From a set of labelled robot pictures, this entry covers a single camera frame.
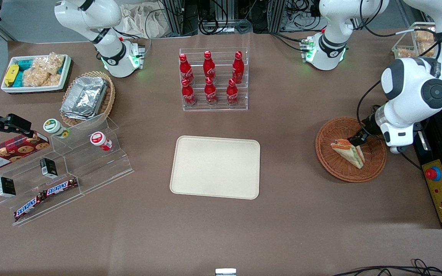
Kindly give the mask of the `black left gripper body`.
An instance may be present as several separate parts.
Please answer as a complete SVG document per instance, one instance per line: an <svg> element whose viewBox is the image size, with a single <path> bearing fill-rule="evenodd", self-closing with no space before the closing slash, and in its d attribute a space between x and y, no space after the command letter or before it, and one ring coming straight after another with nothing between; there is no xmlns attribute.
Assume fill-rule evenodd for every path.
<svg viewBox="0 0 442 276"><path fill-rule="evenodd" d="M361 121L363 130L369 136L379 136L379 126L377 125L375 115L375 113L372 113Z"/></svg>

